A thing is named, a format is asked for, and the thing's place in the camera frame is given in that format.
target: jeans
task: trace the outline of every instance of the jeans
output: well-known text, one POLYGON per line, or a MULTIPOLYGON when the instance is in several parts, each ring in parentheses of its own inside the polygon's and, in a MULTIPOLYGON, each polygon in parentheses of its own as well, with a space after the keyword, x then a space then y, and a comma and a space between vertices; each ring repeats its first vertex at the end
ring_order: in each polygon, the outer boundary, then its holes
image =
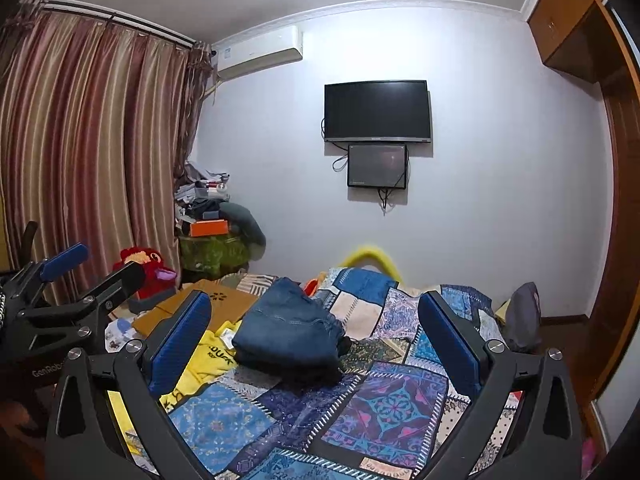
POLYGON ((236 361, 245 365, 337 368, 343 337, 333 314, 289 278, 279 278, 244 315, 233 345, 236 361))

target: blue gripper pad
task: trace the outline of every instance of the blue gripper pad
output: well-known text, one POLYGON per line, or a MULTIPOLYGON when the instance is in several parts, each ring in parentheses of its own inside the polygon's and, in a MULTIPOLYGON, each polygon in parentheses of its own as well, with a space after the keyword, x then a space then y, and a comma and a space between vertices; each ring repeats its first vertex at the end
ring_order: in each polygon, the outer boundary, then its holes
POLYGON ((47 260, 40 271, 43 282, 54 282, 65 272, 69 272, 89 257, 89 249, 84 244, 75 244, 66 251, 62 251, 52 259, 47 260))
POLYGON ((429 294, 421 295, 418 301, 418 320, 453 387, 459 394, 475 399, 482 388, 478 361, 429 294))
POLYGON ((173 318, 166 319, 154 329, 155 331, 161 328, 162 323, 174 323, 150 361, 149 392, 155 398, 173 391, 207 329, 211 319, 211 302, 208 295, 199 291, 192 292, 176 314, 179 316, 178 321, 174 321, 173 318))

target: white wall-mounted air conditioner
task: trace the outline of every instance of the white wall-mounted air conditioner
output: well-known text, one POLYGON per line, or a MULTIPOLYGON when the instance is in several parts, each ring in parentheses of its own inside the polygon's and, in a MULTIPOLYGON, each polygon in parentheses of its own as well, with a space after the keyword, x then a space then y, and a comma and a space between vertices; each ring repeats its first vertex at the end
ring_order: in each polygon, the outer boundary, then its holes
POLYGON ((302 59, 302 34, 295 25, 241 41, 218 53, 218 75, 228 81, 302 59))

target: red plush toy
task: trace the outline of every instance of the red plush toy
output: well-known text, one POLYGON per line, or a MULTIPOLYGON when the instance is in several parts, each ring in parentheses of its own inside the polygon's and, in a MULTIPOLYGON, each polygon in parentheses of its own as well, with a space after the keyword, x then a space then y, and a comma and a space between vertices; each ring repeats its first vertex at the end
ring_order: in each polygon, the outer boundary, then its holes
POLYGON ((145 300, 158 292, 175 286, 178 274, 162 264, 162 256, 155 249, 150 247, 123 249, 120 251, 120 261, 113 264, 113 270, 118 270, 129 262, 137 262, 145 269, 145 285, 138 291, 140 300, 145 300))

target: curtain rod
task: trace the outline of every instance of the curtain rod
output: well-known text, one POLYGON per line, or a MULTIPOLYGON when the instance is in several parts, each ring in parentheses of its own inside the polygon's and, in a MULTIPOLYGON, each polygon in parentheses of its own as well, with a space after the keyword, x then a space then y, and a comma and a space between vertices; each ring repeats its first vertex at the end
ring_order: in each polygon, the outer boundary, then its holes
POLYGON ((180 34, 179 32, 175 32, 170 28, 133 16, 132 14, 127 14, 126 12, 110 9, 109 7, 89 4, 87 2, 78 2, 77 0, 45 0, 43 8, 72 12, 74 14, 83 14, 85 16, 91 16, 92 18, 111 20, 112 22, 126 25, 127 27, 134 28, 141 32, 154 34, 155 36, 173 41, 174 43, 187 48, 191 48, 193 44, 196 43, 196 40, 193 38, 180 34))

